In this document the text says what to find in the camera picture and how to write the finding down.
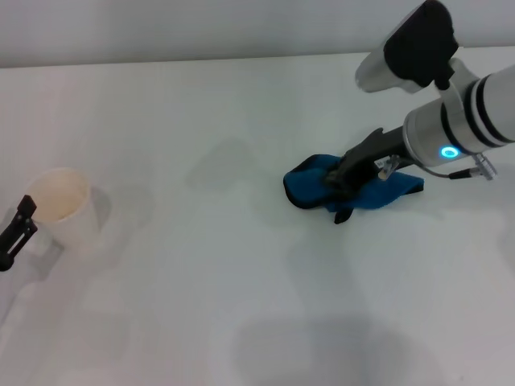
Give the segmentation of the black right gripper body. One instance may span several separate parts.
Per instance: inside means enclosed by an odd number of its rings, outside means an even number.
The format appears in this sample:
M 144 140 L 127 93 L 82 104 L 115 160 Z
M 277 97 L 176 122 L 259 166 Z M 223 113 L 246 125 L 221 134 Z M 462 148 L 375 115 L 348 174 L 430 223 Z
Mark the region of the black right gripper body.
M 407 158 L 402 127 L 385 132 L 375 129 L 362 142 L 348 150 L 339 164 L 339 184 L 342 187 L 361 188 L 377 177 L 375 162 L 384 157 Z

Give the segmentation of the blue rag with black edging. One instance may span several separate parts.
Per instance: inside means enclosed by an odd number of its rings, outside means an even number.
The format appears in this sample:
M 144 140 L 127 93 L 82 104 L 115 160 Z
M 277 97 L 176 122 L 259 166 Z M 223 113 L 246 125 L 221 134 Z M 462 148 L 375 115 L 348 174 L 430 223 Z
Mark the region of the blue rag with black edging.
M 286 197 L 304 210 L 324 208 L 335 215 L 334 223 L 347 221 L 355 209 L 383 208 L 404 195 L 424 190 L 422 178 L 395 172 L 386 180 L 371 179 L 351 199 L 342 197 L 335 188 L 323 182 L 325 175 L 340 163 L 330 154 L 314 154 L 283 177 Z

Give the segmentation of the white paper cup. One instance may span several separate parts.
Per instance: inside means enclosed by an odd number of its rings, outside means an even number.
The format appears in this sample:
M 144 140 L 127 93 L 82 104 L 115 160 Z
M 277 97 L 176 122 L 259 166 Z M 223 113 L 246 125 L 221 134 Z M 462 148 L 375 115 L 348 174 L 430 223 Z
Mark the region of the white paper cup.
M 97 240 L 100 225 L 92 187 L 82 172 L 69 167 L 48 170 L 29 185 L 27 195 L 36 205 L 33 220 L 60 245 L 77 250 Z

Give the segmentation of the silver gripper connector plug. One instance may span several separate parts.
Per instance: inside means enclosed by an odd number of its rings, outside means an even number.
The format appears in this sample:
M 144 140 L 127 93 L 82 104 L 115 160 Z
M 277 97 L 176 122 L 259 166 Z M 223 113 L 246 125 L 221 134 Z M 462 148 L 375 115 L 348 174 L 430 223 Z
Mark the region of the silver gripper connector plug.
M 379 169 L 377 177 L 385 181 L 398 168 L 400 164 L 400 157 L 394 154 L 384 158 L 380 158 L 376 160 L 374 163 L 376 167 Z

